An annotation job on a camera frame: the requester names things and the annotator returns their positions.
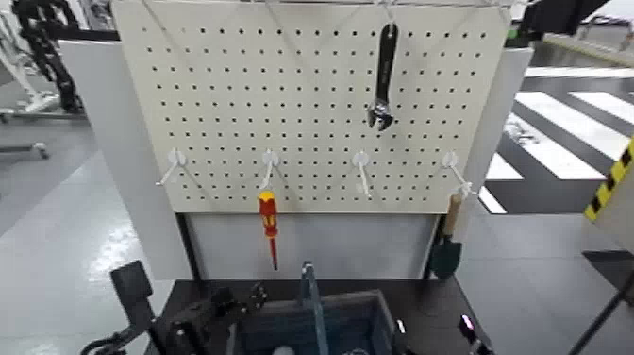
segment crosswalk stripe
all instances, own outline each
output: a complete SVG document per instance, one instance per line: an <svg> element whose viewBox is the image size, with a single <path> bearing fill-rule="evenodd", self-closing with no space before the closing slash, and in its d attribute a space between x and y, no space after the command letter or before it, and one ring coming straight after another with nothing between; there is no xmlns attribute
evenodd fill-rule
<svg viewBox="0 0 634 355"><path fill-rule="evenodd" d="M514 113L504 130L514 141L560 179L602 179L604 176L587 162L550 139Z"/></svg>
<svg viewBox="0 0 634 355"><path fill-rule="evenodd" d="M484 203L484 206L487 207L487 210L493 214L506 214L507 210L500 205L499 202L493 197L491 192L484 186L480 189L480 193L478 194L480 197L480 201Z"/></svg>
<svg viewBox="0 0 634 355"><path fill-rule="evenodd" d="M541 92L518 92L515 99L543 118L576 136L613 160L619 159L629 139L591 117Z"/></svg>
<svg viewBox="0 0 634 355"><path fill-rule="evenodd" d="M630 124L634 124L634 105L629 102L602 92L571 92L569 94Z"/></svg>
<svg viewBox="0 0 634 355"><path fill-rule="evenodd" d="M487 172L487 180L523 180L522 174L518 173L507 161L499 154L493 154L489 171Z"/></svg>
<svg viewBox="0 0 634 355"><path fill-rule="evenodd" d="M525 77L634 77L632 68L529 67Z"/></svg>

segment shovel blade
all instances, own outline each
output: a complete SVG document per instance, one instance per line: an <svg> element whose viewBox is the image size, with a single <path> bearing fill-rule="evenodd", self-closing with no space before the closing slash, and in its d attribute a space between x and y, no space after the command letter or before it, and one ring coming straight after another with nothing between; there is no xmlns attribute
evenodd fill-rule
<svg viewBox="0 0 634 355"><path fill-rule="evenodd" d="M431 255L431 271L441 280L451 278L460 264L462 243L445 240L437 246Z"/></svg>

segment red screwdriver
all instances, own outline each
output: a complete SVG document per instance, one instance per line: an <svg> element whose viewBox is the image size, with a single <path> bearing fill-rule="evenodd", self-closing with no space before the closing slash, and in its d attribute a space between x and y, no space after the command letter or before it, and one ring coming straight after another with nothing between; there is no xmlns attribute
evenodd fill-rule
<svg viewBox="0 0 634 355"><path fill-rule="evenodd" d="M271 258L273 259L273 268L277 271L277 245L275 238L277 237L277 208L275 207L275 195L270 190L264 190L259 193L259 215L262 216L264 223L264 234L269 240L271 248Z"/></svg>

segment small shovel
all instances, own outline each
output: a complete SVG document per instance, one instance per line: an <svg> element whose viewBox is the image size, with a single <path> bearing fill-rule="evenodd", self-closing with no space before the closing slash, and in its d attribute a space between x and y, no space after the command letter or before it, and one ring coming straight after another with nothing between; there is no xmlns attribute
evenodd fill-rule
<svg viewBox="0 0 634 355"><path fill-rule="evenodd" d="M460 264L462 243L452 242L451 238L454 234L461 203L462 195L460 193L452 194L449 198L449 211L444 218L442 236L431 252L431 271L441 280L451 278Z"/></svg>

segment white pegboard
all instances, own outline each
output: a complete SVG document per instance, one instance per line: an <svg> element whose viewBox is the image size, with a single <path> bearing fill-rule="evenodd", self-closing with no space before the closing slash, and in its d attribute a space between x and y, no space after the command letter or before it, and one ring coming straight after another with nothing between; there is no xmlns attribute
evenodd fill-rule
<svg viewBox="0 0 634 355"><path fill-rule="evenodd" d="M125 56L175 211L256 212L271 178L280 212L442 213L458 183L442 170L476 132L508 28L496 7L394 6L395 124L366 123L383 7L240 2L115 2ZM367 197L359 191L360 150Z"/></svg>

